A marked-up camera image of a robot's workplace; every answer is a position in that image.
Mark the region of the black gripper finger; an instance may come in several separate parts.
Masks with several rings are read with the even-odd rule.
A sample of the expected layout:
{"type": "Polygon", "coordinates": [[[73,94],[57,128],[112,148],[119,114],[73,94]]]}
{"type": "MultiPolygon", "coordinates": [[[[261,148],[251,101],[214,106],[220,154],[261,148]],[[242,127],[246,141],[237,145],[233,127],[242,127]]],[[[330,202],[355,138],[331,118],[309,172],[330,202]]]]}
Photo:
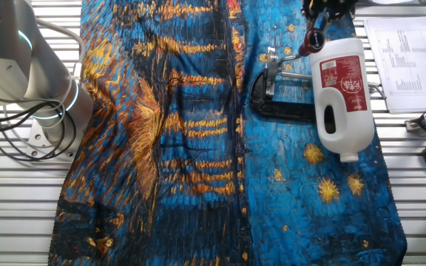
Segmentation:
{"type": "Polygon", "coordinates": [[[324,3],[324,17],[322,31],[326,32],[334,21],[339,21],[347,14],[355,13],[357,0],[326,0],[324,3]]]}
{"type": "Polygon", "coordinates": [[[318,15],[322,12],[322,0],[302,0],[302,15],[306,20],[306,27],[312,29],[318,15]]]}

